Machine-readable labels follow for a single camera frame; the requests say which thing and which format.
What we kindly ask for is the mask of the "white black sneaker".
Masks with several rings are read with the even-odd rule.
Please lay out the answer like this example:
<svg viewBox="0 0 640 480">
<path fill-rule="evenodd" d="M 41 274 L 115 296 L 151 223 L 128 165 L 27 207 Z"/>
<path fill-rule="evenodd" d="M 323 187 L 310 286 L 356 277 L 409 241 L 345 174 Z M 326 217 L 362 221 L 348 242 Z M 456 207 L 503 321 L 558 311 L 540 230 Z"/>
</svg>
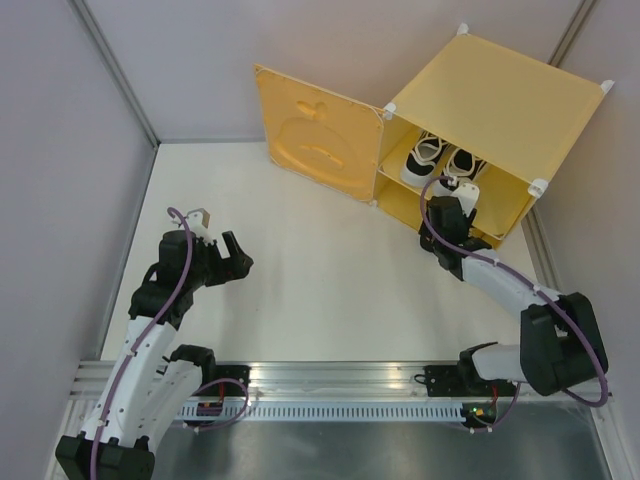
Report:
<svg viewBox="0 0 640 480">
<path fill-rule="evenodd" d="M 423 188 L 431 179 L 448 146 L 446 140 L 422 131 L 401 169 L 401 181 L 411 187 Z"/>
<path fill-rule="evenodd" d="M 457 187 L 465 183 L 474 184 L 486 170 L 487 163 L 480 157 L 454 145 L 449 145 L 440 161 L 441 176 L 449 177 L 434 182 L 434 196 L 449 196 Z"/>
</svg>

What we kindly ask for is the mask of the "yellow cabinet door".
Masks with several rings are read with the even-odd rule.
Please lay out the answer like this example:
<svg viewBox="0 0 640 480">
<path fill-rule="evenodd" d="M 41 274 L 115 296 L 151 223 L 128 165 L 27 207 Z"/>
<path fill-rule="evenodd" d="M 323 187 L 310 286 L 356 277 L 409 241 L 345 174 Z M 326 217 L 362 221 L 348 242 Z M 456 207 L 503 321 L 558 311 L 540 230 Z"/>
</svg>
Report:
<svg viewBox="0 0 640 480">
<path fill-rule="evenodd" d="M 356 200 L 371 201 L 382 111 L 259 64 L 254 75 L 271 160 Z"/>
</svg>

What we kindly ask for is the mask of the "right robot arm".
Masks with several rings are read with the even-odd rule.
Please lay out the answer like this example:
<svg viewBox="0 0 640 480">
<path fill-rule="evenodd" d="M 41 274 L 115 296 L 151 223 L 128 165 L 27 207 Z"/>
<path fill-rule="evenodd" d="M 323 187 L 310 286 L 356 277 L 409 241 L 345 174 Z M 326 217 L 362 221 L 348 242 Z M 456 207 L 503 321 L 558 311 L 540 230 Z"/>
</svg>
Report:
<svg viewBox="0 0 640 480">
<path fill-rule="evenodd" d="M 590 300 L 535 283 L 504 264 L 470 228 L 471 217 L 459 199 L 434 197 L 425 206 L 420 245 L 441 268 L 511 314 L 519 323 L 519 341 L 463 350 L 456 371 L 459 388 L 478 395 L 492 382 L 514 381 L 549 396 L 592 379 L 604 383 L 609 362 Z"/>
</svg>

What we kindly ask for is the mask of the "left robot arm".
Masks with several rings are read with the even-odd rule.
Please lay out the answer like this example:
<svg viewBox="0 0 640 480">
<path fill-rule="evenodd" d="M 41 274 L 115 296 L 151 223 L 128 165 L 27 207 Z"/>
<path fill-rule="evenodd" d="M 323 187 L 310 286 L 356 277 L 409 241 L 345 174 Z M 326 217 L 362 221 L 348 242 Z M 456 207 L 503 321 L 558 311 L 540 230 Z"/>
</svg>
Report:
<svg viewBox="0 0 640 480">
<path fill-rule="evenodd" d="M 203 232 L 165 233 L 158 259 L 134 291 L 120 353 L 104 390 L 74 436 L 58 441 L 55 458 L 70 479 L 149 479 L 156 452 L 183 404 L 221 383 L 214 352 L 173 342 L 194 294 L 248 276 L 253 259 L 233 232 L 222 235 L 228 250 Z"/>
</svg>

